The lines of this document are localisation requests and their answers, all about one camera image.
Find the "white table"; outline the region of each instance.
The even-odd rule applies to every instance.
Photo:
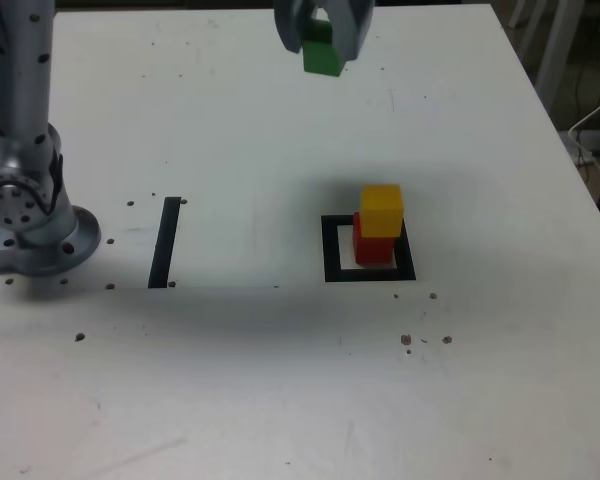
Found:
[[[377,9],[340,79],[267,11],[59,14],[53,61],[115,243],[0,276],[0,480],[600,478],[600,217],[490,7]],[[418,280],[325,284],[374,182]]]

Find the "stacked blocks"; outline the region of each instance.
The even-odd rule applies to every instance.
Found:
[[[339,77],[344,63],[331,45],[333,28],[325,20],[311,20],[302,41],[304,71]]]
[[[353,250],[361,266],[386,265],[402,230],[402,194],[398,185],[367,185],[360,213],[353,216]]]

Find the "floor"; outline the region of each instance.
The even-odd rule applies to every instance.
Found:
[[[528,20],[535,2],[527,0],[521,22],[515,29],[507,27],[515,0],[492,0],[493,7],[513,48],[517,48],[522,40],[526,21]],[[557,0],[550,0],[547,12],[544,15],[533,43],[524,59],[524,67],[531,81],[535,80],[538,73],[544,46],[553,15],[557,7]],[[600,0],[588,2],[583,17],[578,27],[576,39],[569,56],[568,65],[558,92],[556,102],[550,112],[551,120],[557,130],[568,130],[580,118],[594,110],[600,104]],[[587,128],[600,129],[600,113],[587,123]],[[578,151],[566,145],[574,162],[577,162]],[[595,201],[600,197],[600,172],[593,165],[581,167],[580,174],[585,181],[591,196]]]

